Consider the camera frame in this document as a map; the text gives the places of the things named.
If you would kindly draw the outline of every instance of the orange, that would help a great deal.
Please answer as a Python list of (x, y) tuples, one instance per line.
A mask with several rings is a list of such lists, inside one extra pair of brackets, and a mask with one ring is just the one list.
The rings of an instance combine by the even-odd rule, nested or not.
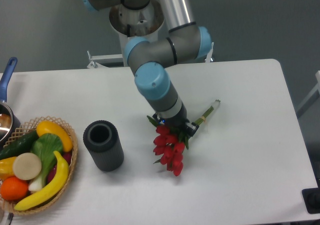
[(28, 183), (12, 176), (3, 181), (0, 195), (4, 200), (14, 201), (23, 199), (28, 193)]

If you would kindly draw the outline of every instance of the fruit basket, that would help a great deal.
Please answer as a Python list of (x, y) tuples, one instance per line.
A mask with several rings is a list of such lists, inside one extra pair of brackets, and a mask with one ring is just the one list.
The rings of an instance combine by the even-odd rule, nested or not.
[(72, 148), (71, 162), (70, 162), (70, 165), (69, 165), (68, 177), (67, 177), (67, 180), (66, 180), (64, 186), (62, 187), (62, 189), (56, 195), (54, 195), (51, 199), (49, 199), (45, 203), (42, 203), (42, 204), (40, 204), (38, 206), (35, 206), (35, 207), (30, 208), (30, 209), (25, 210), (25, 211), (15, 210), (14, 207), (17, 204), (17, 202), (11, 202), (11, 201), (4, 200), (0, 196), (0, 206), (1, 206), (1, 208), (3, 210), (7, 211), (7, 212), (13, 213), (14, 215), (24, 216), (24, 215), (36, 214), (36, 213), (42, 212), (42, 211), (46, 210), (47, 208), (49, 208), (50, 206), (52, 206), (62, 196), (62, 194), (65, 192), (66, 188), (68, 187), (68, 185), (69, 185), (69, 183), (70, 183), (70, 181), (72, 179), (72, 175), (73, 175), (76, 163), (77, 163), (77, 155), (78, 155), (77, 136), (75, 134), (74, 129), (67, 122), (62, 120), (61, 118), (56, 118), (56, 117), (51, 117), (51, 116), (37, 117), (35, 119), (31, 119), (29, 122), (25, 122), (19, 128), (15, 129), (15, 132), (12, 133), (11, 137), (5, 143), (4, 147), (10, 146), (10, 144), (13, 141), (17, 140), (22, 135), (27, 134), (27, 133), (29, 133), (31, 131), (34, 131), (36, 129), (37, 125), (42, 121), (51, 121), (51, 122), (54, 122), (55, 124), (60, 125), (63, 128), (63, 130), (71, 138), (73, 148)]

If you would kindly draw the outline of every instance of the pot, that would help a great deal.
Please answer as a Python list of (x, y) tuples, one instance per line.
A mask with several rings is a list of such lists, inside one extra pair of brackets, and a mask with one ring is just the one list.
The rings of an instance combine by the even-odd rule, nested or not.
[(6, 144), (11, 134), (20, 126), (20, 121), (7, 105), (7, 89), (10, 78), (15, 70), (18, 59), (11, 57), (0, 80), (0, 150)]

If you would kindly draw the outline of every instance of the red tulip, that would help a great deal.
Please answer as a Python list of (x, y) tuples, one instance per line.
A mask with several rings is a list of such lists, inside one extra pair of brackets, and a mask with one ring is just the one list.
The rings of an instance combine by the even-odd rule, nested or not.
[(184, 156), (181, 153), (176, 153), (172, 160), (173, 169), (178, 168), (183, 159), (184, 159)]
[(159, 135), (154, 139), (153, 143), (157, 146), (164, 147), (167, 144), (166, 137)]
[(166, 125), (159, 125), (156, 127), (155, 131), (160, 135), (167, 135), (170, 133), (170, 128)]
[(186, 145), (183, 142), (178, 142), (174, 145), (173, 151), (175, 153), (182, 154), (183, 151), (185, 150)]
[(173, 169), (173, 174), (177, 177), (181, 174), (182, 169), (184, 168), (183, 162), (180, 163), (180, 165), (176, 168)]
[(153, 149), (153, 152), (155, 153), (156, 156), (161, 155), (161, 154), (164, 154), (164, 152), (165, 152), (165, 147), (164, 147), (164, 146), (156, 146), (156, 147)]
[(160, 163), (162, 164), (162, 165), (165, 165), (165, 164), (167, 164), (169, 162), (169, 159), (165, 156), (165, 155), (163, 155), (162, 157), (161, 157), (161, 159), (160, 159)]
[(167, 144), (175, 144), (178, 142), (178, 137), (175, 134), (168, 134), (165, 136)]
[(173, 157), (173, 155), (174, 155), (174, 151), (172, 150), (172, 148), (170, 146), (166, 146), (164, 149), (164, 156), (167, 159), (170, 159)]
[(171, 162), (168, 162), (166, 164), (166, 170), (169, 171), (169, 172), (172, 172), (174, 170), (173, 167), (172, 167), (172, 163)]

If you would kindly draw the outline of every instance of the blue joint cap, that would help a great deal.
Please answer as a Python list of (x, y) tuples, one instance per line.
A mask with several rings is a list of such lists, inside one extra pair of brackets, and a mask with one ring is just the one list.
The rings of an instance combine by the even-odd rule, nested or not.
[(137, 46), (139, 43), (142, 43), (142, 42), (149, 42), (149, 41), (142, 36), (136, 36), (130, 39), (128, 43), (125, 45), (123, 55), (124, 55), (124, 59), (126, 60), (126, 64), (129, 65), (128, 59), (131, 51), (135, 48), (135, 46)]
[(82, 0), (86, 9), (88, 9), (90, 12), (97, 12), (97, 10), (90, 4), (88, 0)]
[(204, 26), (199, 26), (199, 30), (200, 30), (201, 41), (200, 41), (199, 53), (198, 53), (198, 56), (196, 57), (197, 59), (206, 56), (210, 52), (211, 45), (212, 45), (212, 39), (208, 32), (208, 29), (206, 29)]
[(134, 82), (147, 100), (162, 99), (169, 91), (171, 81), (166, 70), (154, 61), (143, 64), (135, 73)]

